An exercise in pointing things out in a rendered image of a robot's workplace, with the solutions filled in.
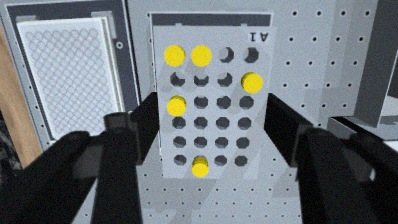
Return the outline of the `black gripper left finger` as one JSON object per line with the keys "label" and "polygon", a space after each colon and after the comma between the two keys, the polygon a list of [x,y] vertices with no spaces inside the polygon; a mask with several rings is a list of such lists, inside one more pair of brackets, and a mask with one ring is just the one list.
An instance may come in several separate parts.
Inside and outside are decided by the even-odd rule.
{"label": "black gripper left finger", "polygon": [[72,224],[97,177],[90,224],[143,224],[136,166],[160,129],[157,92],[103,121],[99,135],[63,135],[3,186],[0,224]]}

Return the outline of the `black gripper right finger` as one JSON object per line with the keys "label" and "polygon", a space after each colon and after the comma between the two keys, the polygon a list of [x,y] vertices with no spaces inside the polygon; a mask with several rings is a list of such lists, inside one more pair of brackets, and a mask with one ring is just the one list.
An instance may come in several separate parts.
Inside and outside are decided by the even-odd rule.
{"label": "black gripper right finger", "polygon": [[264,131],[297,168],[302,224],[398,224],[398,151],[369,134],[342,139],[313,125],[268,93]]}

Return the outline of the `grey rack with round holes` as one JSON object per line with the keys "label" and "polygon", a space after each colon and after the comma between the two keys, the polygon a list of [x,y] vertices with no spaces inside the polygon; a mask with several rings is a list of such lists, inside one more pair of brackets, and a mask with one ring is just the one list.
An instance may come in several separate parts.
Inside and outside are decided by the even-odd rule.
{"label": "grey rack with round holes", "polygon": [[387,96],[398,99],[398,56],[396,59],[394,71],[389,85]]}
{"label": "grey rack with round holes", "polygon": [[[153,26],[163,178],[257,179],[276,29]],[[179,66],[165,61],[172,45],[185,51]],[[202,67],[191,58],[199,45],[212,54]],[[256,93],[241,86],[247,72],[263,80]],[[180,116],[167,110],[175,95],[187,103]],[[192,172],[197,155],[208,161],[203,177]]]}

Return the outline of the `white sealed well plate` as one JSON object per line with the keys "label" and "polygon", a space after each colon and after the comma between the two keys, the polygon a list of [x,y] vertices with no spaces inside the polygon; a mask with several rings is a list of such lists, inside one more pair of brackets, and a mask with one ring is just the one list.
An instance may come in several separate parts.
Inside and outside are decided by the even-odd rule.
{"label": "white sealed well plate", "polygon": [[108,17],[16,23],[55,139],[125,112]]}

